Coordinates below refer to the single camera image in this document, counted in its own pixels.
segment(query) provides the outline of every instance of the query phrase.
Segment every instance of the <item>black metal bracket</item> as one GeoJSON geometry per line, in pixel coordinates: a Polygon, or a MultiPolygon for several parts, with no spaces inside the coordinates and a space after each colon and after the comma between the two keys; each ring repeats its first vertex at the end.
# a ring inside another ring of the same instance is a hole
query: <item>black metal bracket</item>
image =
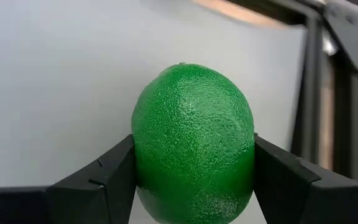
{"type": "Polygon", "coordinates": [[[329,3],[325,9],[324,18],[329,33],[358,71],[358,12],[338,3],[329,3]]]}

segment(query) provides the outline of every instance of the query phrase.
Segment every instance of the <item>screw hole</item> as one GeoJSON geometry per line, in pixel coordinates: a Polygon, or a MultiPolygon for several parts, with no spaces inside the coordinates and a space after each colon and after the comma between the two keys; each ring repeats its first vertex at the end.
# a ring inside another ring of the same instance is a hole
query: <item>screw hole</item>
{"type": "Polygon", "coordinates": [[[350,24],[354,24],[354,17],[351,15],[347,15],[346,16],[346,20],[350,23],[350,24]]]}
{"type": "Polygon", "coordinates": [[[339,10],[335,6],[331,6],[331,7],[329,7],[329,13],[333,17],[337,17],[339,15],[339,10]]]}

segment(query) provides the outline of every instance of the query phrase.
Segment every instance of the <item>black plastic part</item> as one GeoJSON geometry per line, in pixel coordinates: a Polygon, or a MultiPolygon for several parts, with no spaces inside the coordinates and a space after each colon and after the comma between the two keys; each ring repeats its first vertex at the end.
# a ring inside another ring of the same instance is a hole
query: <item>black plastic part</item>
{"type": "Polygon", "coordinates": [[[91,181],[104,187],[111,223],[127,223],[135,195],[135,151],[132,135],[99,157],[102,167],[91,181]]]}
{"type": "Polygon", "coordinates": [[[300,158],[255,137],[254,191],[269,224],[300,223],[310,183],[319,177],[300,158]]]}
{"type": "Polygon", "coordinates": [[[132,135],[47,190],[53,223],[128,223],[135,194],[132,135]]]}
{"type": "Polygon", "coordinates": [[[298,99],[295,125],[291,143],[291,152],[310,162],[319,164],[319,121],[322,87],[322,17],[314,7],[321,7],[312,1],[286,0],[230,0],[286,24],[303,24],[307,28],[305,55],[301,76],[301,88],[298,99]]]}
{"type": "Polygon", "coordinates": [[[49,187],[0,189],[0,223],[125,224],[135,194],[132,135],[49,187]]]}
{"type": "Polygon", "coordinates": [[[358,223],[358,181],[255,136],[255,194],[269,224],[358,223]]]}
{"type": "Polygon", "coordinates": [[[49,224],[46,187],[0,189],[0,223],[49,224]]]}

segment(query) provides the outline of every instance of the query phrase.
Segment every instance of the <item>metal frame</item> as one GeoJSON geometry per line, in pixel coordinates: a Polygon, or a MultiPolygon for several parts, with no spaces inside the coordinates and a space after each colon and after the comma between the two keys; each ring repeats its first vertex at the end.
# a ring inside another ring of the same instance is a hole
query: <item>metal frame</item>
{"type": "Polygon", "coordinates": [[[343,6],[332,3],[330,6],[346,12],[346,15],[332,18],[326,13],[327,6],[314,0],[231,2],[287,24],[303,24],[308,29],[291,152],[315,164],[320,164],[322,66],[327,63],[328,58],[322,49],[323,25],[333,34],[333,39],[339,46],[339,51],[328,59],[333,65],[335,80],[333,170],[358,180],[358,49],[354,47],[358,44],[358,39],[355,40],[358,38],[358,10],[351,7],[344,9],[343,6]]]}

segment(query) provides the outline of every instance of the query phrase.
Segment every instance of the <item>white background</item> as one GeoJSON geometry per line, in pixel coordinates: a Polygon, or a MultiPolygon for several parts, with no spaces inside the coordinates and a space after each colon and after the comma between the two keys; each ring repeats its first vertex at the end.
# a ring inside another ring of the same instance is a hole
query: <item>white background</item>
{"type": "MultiPolygon", "coordinates": [[[[0,187],[53,184],[112,148],[143,87],[179,62],[225,74],[260,136],[287,148],[303,34],[186,1],[1,0],[0,187]]],[[[136,199],[130,223],[153,222],[136,199]]],[[[244,222],[264,223],[255,198],[244,222]]]]}

